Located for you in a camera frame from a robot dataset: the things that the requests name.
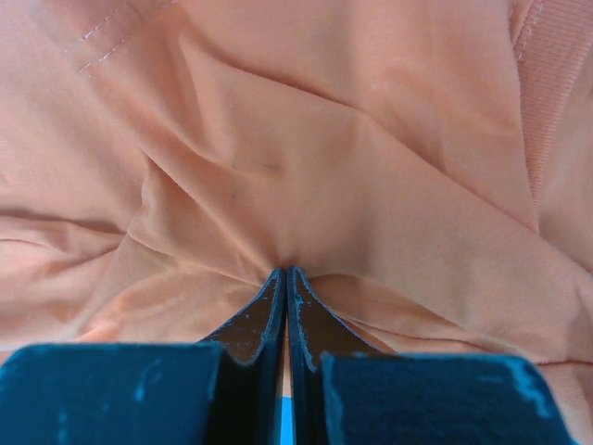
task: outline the seam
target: seam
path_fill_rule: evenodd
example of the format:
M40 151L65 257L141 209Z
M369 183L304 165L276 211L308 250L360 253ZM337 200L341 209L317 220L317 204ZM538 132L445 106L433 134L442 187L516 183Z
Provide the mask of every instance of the seam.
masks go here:
M86 39L88 39L89 37L91 37L95 32L99 31L105 24L107 24L111 19L113 19L116 14L118 12L120 12L120 10L129 4L129 1L127 2L123 2L121 5L119 5L118 7L116 7L108 16L106 16L104 19L102 19L94 28L92 28L88 33L86 33L84 36L82 36L80 39L78 39L76 42L74 42L73 44L70 44L64 51L62 51L62 55L66 55L69 51L71 51L72 49L74 49L75 46L81 44L82 42L84 42Z
M182 0L171 0L170 2L166 3L165 5L161 5L159 6L157 9L155 9L154 11L152 11L151 13L149 13L146 17L144 17L140 24L135 27L129 34L127 34L125 37L123 37L121 40L119 40L111 49L109 49L102 57L100 57L99 59L95 60L95 61L90 61L89 63L87 63L85 66L83 66L78 73L79 74L83 74L86 70L88 70L91 65L94 65L96 63L100 63L103 62L104 60L106 60L107 58L109 58L109 56L111 56L113 53L115 53L123 44L125 44L128 40L130 40L130 38L135 34L135 32L140 29L140 27L146 23L146 21L148 19L150 19L152 16L154 16L155 14L157 14L159 11L174 5L176 3L180 3L182 2Z
M531 25L529 26L529 29L527 30L527 35L525 36L523 46L521 47L521 50L519 51L519 56L517 57L517 61L521 60L521 57L523 57L523 52L524 52L525 48L527 47L527 43L529 42L529 37L531 36L531 32L534 30L534 28L537 24L537 21L539 20L539 18L541 16L541 11L543 9L544 9L544 2L542 1L541 4L539 5L539 8L537 9L534 19L531 22Z

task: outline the peach cloth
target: peach cloth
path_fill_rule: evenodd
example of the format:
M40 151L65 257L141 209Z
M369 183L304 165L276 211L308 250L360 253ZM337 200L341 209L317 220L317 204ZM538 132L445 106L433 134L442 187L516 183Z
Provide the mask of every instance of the peach cloth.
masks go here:
M200 339L274 266L537 363L593 443L593 2L5 0L0 348Z

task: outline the stitching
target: stitching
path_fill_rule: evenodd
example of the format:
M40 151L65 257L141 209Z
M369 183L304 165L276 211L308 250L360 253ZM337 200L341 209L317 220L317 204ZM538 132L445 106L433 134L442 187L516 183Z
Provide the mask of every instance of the stitching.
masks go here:
M523 57L523 52L525 50L525 48L527 47L527 43L529 42L529 36L531 35L531 31L534 30L537 21L539 20L539 17L541 16L541 11L544 8L544 2L542 1L541 4L539 5L539 8L537 9L537 13L536 16L534 17L534 21L531 23L531 26L529 27L529 31L527 32L527 35L525 36L525 41L523 42L523 46L521 47L521 51L519 52L519 56L517 57L517 61L521 60L521 57Z
M70 46L68 48L66 48L64 51L62 51L62 54L65 55L67 54L69 51L71 51L74 46L77 46L79 44L81 44L82 42L84 42L86 39L88 39L89 37L91 37L95 32L99 31L99 29L101 29L102 26L104 26L106 23L108 23L111 19L113 19L115 17L115 15L120 12L120 10L128 5L129 1L127 2L123 2L121 5L119 5L118 7L116 7L111 14L109 14L107 17L105 17L104 19L102 19L98 25L96 25L94 28L92 28L88 33L86 33L84 36L82 36L80 39L78 39L76 42L74 42L73 44L70 44Z
M140 28L140 26L142 25L142 23L146 22L150 17L152 17L154 14L158 13L159 11L161 11L162 9L165 9L166 7L169 7L171 5L174 5L176 3L181 2L182 0L171 0L170 2L166 3L165 5L159 6L157 9L155 9L154 11L152 11L150 14L148 14L146 17L144 17L142 19L141 24L136 27L134 30L132 30L132 32L130 32L128 35L126 35L123 39L121 39L119 42L117 42L115 44L115 46L113 46L109 51L107 51L106 54L104 54L101 58L99 58L97 61L93 62L90 61L89 63L87 63L84 67L81 68L80 71L78 71L79 74L83 74L86 70L89 69L89 67L91 67L91 65L93 65L94 63L100 63L102 61L104 61L105 59L107 59L109 56L111 56L113 53L115 53L118 48L120 48L120 46L122 46L123 44L125 44L136 32L136 30L138 28Z

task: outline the ribbed fabric trim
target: ribbed fabric trim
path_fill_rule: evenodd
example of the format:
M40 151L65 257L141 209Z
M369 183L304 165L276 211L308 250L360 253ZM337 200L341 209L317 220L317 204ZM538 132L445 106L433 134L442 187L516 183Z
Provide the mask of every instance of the ribbed fabric trim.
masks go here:
M535 0L514 47L527 170L536 206L554 135L593 45L593 0Z

